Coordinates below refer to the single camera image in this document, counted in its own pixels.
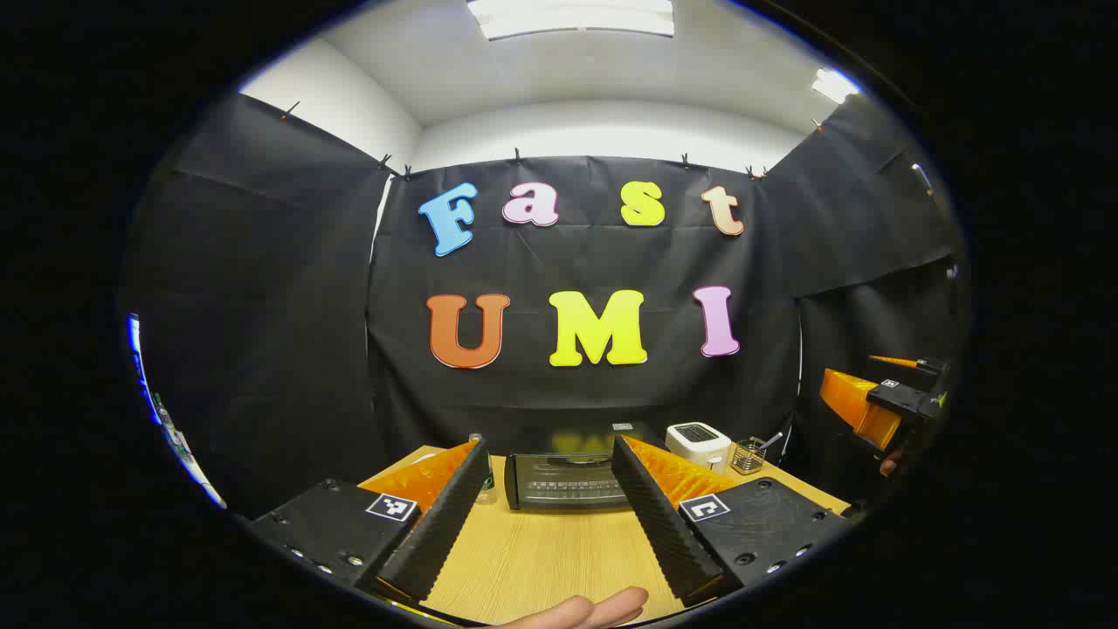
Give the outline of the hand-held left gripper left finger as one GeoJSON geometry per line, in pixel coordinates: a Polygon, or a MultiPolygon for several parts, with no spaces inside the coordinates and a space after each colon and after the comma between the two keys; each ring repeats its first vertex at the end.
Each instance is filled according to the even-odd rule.
{"type": "Polygon", "coordinates": [[[487,477],[487,440],[479,436],[369,482],[316,483],[247,526],[328,581],[419,604],[487,477]]]}

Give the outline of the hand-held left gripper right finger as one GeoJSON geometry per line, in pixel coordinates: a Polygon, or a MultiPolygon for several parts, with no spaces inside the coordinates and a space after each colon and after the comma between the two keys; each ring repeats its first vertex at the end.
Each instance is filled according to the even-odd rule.
{"type": "Polygon", "coordinates": [[[770,475],[730,482],[626,435],[615,438],[612,473],[683,606],[757,590],[852,528],[770,475]]]}

